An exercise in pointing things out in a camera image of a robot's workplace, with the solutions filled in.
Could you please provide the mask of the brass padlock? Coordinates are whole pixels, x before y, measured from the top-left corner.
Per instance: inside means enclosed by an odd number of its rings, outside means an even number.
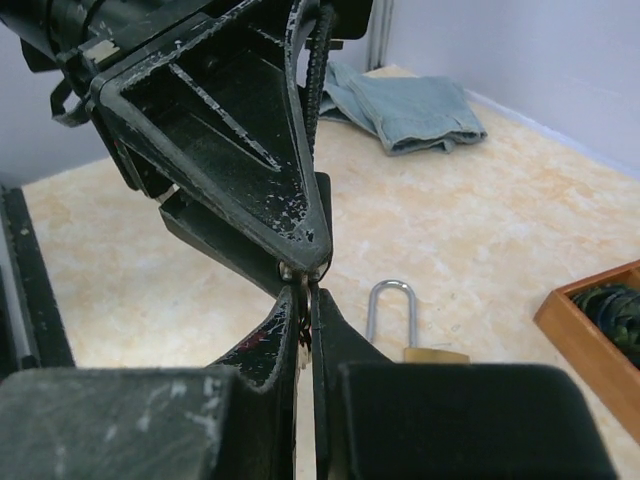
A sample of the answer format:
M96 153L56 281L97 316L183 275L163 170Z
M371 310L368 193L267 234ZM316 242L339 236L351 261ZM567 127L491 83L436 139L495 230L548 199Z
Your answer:
M402 291L408 302L408 346L403 350L403 361L411 364L470 364L468 355L442 349L418 346L417 297L406 282L386 279L375 284L368 298L365 338L373 343L376 333L377 305L380 294L387 289Z

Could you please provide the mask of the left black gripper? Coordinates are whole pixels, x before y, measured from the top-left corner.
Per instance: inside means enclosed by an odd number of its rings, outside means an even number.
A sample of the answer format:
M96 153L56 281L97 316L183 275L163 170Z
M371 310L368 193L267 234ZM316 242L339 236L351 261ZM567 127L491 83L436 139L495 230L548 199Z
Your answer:
M175 183L295 270L332 250L297 59L312 1L22 1L34 72L59 70L61 124L92 122L127 185Z

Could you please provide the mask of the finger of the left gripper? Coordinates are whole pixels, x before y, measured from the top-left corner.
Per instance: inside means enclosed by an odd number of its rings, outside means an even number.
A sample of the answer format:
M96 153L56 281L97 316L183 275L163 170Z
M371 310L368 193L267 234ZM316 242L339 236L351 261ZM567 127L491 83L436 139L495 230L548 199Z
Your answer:
M299 272L287 274L282 261L188 193L178 190L171 194L159 211L174 236L273 297L285 284L296 284L302 277Z

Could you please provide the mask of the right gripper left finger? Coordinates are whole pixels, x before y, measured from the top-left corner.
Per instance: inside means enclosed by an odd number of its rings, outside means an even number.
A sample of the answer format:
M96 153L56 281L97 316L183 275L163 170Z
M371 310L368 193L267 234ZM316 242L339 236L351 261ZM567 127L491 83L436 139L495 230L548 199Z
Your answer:
M5 479L283 479L294 473L298 297L202 368L24 370L1 385Z

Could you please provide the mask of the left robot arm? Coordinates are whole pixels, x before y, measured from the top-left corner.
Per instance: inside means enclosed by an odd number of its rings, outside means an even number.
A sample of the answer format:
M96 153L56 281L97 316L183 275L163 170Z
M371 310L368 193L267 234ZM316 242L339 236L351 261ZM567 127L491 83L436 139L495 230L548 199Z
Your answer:
M332 256L313 161L329 1L5 1L53 118L91 123L184 242L310 298Z

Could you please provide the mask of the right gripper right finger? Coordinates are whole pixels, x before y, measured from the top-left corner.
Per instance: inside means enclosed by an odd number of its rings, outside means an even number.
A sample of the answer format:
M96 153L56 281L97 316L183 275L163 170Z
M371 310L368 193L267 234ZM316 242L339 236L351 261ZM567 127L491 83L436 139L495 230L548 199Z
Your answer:
M311 307L320 479L613 479L580 389L541 364L388 359L329 291Z

